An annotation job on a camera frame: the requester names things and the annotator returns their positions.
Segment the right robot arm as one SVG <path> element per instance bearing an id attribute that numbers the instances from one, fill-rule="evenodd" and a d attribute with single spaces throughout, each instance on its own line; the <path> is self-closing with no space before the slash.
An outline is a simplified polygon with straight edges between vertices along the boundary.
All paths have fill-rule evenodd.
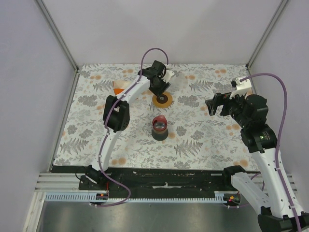
<path id="1" fill-rule="evenodd" d="M 216 93 L 206 100 L 209 114 L 222 107 L 221 116 L 231 116 L 241 127 L 241 139 L 262 175 L 263 192 L 239 165 L 224 168 L 221 178 L 226 190 L 236 188 L 258 217 L 263 232 L 300 232 L 309 227 L 309 215 L 298 203 L 284 170 L 281 154 L 276 150 L 277 136 L 266 124 L 267 100 L 259 95 L 248 97 Z"/>

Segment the black carafe with red lid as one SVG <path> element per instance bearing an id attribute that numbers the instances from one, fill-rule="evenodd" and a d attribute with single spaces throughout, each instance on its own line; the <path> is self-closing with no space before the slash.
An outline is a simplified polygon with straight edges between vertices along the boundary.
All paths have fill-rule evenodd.
<path id="1" fill-rule="evenodd" d="M 164 115 L 156 116 L 152 121 L 152 137 L 157 141 L 163 141 L 168 137 L 167 119 Z"/>

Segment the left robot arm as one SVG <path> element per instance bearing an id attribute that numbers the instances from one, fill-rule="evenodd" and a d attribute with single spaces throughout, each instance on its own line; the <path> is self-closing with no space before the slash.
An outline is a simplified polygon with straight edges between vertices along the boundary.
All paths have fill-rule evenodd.
<path id="1" fill-rule="evenodd" d="M 107 97 L 103 113 L 104 133 L 98 157 L 85 169 L 84 177 L 90 179 L 93 188 L 100 190 L 110 178 L 103 173 L 108 169 L 109 159 L 121 132 L 130 122 L 130 105 L 146 90 L 160 97 L 170 86 L 170 79 L 175 73 L 165 64 L 154 61 L 151 67 L 141 69 L 134 81 L 122 92 Z"/>

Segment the orange coffee filter box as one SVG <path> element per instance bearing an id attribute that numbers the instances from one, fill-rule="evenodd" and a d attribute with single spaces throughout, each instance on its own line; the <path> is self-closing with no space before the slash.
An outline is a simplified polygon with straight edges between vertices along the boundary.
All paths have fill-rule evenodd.
<path id="1" fill-rule="evenodd" d="M 130 82 L 125 80 L 116 80 L 113 82 L 113 93 L 117 95 L 128 95 L 133 88 L 137 85 L 136 82 Z"/>

